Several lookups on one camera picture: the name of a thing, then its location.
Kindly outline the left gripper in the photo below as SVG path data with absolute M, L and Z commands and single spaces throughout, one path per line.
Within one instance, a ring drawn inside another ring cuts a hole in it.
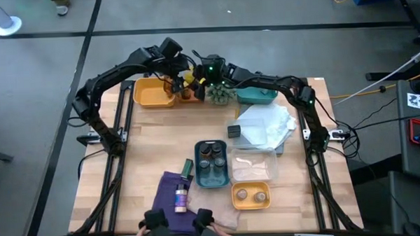
M 190 60 L 183 53 L 177 53 L 175 56 L 165 58 L 161 57 L 151 62 L 153 72 L 161 73 L 164 76 L 178 76 L 181 72 L 190 70 Z M 183 79 L 178 76 L 171 79 L 172 93 L 182 92 L 184 89 Z

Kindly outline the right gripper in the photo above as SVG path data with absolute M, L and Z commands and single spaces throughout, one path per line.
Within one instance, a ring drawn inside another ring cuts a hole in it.
M 206 97 L 205 87 L 208 83 L 207 78 L 204 74 L 193 74 L 194 81 L 193 81 L 193 88 L 195 91 L 195 97 L 203 102 Z

